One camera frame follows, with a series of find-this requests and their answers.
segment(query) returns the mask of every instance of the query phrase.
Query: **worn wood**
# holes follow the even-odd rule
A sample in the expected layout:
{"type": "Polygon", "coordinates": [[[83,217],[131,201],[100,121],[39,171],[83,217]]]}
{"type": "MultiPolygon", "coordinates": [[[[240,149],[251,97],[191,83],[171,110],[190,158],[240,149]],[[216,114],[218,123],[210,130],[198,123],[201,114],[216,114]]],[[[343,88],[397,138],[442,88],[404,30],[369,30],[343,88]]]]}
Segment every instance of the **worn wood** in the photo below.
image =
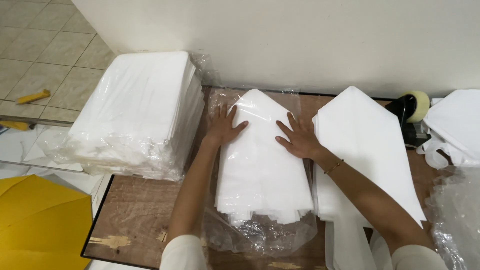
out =
{"type": "MultiPolygon", "coordinates": [[[[222,93],[218,96],[228,104],[233,104],[243,90],[216,90],[222,93]]],[[[300,100],[292,100],[289,95],[269,93],[289,110],[297,111],[305,119],[311,119],[319,108],[328,103],[333,97],[300,95],[300,100]]],[[[388,101],[379,101],[386,105],[388,101]]],[[[208,105],[203,114],[208,113],[208,105]]],[[[198,146],[206,132],[205,117],[197,130],[197,135],[192,146],[192,156],[187,162],[188,168],[191,160],[198,151],[198,146]]],[[[417,197],[422,207],[425,207],[425,198],[429,197],[433,187],[433,179],[438,176],[437,170],[428,166],[423,156],[415,151],[407,151],[410,170],[417,197]]],[[[218,169],[218,160],[214,168],[214,177],[218,169]]],[[[212,180],[211,194],[216,190],[212,180]]],[[[151,269],[158,269],[161,253],[165,248],[165,233],[168,220],[173,208],[173,203],[180,189],[180,185],[164,180],[147,180],[132,176],[115,176],[102,210],[96,221],[92,237],[101,239],[119,239],[127,237],[129,243],[112,248],[105,244],[89,243],[84,255],[97,259],[110,260],[151,269]]],[[[431,226],[424,222],[425,231],[431,226]]],[[[209,268],[214,270],[231,269],[316,269],[322,270],[325,265],[324,258],[324,230],[325,223],[317,218],[317,235],[303,245],[292,255],[284,258],[272,258],[258,253],[232,253],[218,252],[204,245],[204,253],[209,268]]]]}

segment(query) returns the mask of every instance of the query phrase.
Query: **yellow object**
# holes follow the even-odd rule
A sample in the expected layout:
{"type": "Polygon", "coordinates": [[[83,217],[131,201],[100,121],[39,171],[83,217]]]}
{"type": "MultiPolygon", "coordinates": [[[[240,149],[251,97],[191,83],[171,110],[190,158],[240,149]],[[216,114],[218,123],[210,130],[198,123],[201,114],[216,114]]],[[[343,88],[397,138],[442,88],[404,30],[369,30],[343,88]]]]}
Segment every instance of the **yellow object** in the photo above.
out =
{"type": "Polygon", "coordinates": [[[48,97],[50,97],[50,91],[48,91],[46,89],[43,89],[42,91],[40,91],[36,94],[31,94],[31,95],[28,95],[28,96],[25,96],[25,97],[18,98],[17,103],[18,104],[25,104],[25,103],[28,103],[28,102],[32,102],[32,101],[35,101],[35,100],[39,100],[39,99],[42,99],[42,98],[48,98],[48,97]]]}
{"type": "Polygon", "coordinates": [[[30,124],[24,122],[0,121],[0,125],[23,131],[30,130],[30,124]]]}
{"type": "Polygon", "coordinates": [[[0,266],[83,270],[90,196],[36,175],[0,179],[0,266]]]}
{"type": "Polygon", "coordinates": [[[413,112],[412,116],[407,119],[407,123],[416,123],[420,122],[428,113],[428,109],[430,108],[430,99],[425,92],[422,91],[408,91],[401,95],[412,95],[417,100],[417,107],[413,112]]]}

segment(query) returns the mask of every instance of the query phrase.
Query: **packaged stack of bags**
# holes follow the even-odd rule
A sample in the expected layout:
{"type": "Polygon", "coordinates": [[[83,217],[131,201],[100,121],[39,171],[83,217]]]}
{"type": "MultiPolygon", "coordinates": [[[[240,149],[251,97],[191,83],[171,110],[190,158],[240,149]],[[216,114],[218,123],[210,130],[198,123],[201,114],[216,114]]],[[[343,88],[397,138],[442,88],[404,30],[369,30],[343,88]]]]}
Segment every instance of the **packaged stack of bags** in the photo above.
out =
{"type": "Polygon", "coordinates": [[[480,90],[455,90],[445,98],[433,98],[423,122],[432,138],[417,148],[425,154],[428,165],[436,169],[448,166],[446,153],[453,165],[480,168],[480,90]]]}
{"type": "Polygon", "coordinates": [[[120,55],[68,134],[43,150],[90,174],[179,181],[204,107],[200,82],[187,52],[120,55]]]}
{"type": "Polygon", "coordinates": [[[278,224],[300,221],[313,210],[303,161],[275,141],[285,136],[276,120],[290,128],[288,110],[258,89],[245,93],[235,105],[233,126],[249,124],[221,148],[217,210],[228,214],[232,226],[243,225],[254,214],[268,215],[278,224]]]}
{"type": "MultiPolygon", "coordinates": [[[[394,114],[351,86],[320,108],[313,123],[323,146],[382,188],[421,226],[426,219],[394,114]]],[[[363,230],[372,226],[318,165],[312,193],[317,215],[333,223],[325,231],[325,235],[333,235],[325,238],[329,269],[376,269],[363,230]]]]}

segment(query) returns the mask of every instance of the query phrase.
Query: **white tiled floor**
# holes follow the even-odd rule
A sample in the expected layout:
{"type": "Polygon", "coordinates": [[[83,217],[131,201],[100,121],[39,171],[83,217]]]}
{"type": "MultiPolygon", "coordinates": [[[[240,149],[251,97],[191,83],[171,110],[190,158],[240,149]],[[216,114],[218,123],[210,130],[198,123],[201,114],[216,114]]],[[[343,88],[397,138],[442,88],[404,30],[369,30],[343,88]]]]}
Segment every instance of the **white tiled floor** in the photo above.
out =
{"type": "Polygon", "coordinates": [[[0,115],[75,121],[113,58],[70,0],[0,0],[0,115]]]}

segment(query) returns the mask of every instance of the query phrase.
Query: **gold bracelet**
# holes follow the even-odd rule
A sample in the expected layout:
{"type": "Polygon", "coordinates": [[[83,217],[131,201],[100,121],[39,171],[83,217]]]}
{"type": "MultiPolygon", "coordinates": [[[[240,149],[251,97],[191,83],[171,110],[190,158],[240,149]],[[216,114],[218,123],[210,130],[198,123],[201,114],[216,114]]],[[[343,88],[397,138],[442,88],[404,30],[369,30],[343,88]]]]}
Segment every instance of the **gold bracelet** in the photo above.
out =
{"type": "Polygon", "coordinates": [[[328,171],[324,172],[324,174],[327,174],[327,173],[333,171],[333,170],[334,170],[336,167],[338,167],[338,166],[340,166],[340,162],[337,163],[335,166],[333,166],[333,168],[331,168],[331,169],[329,169],[328,171]]]}

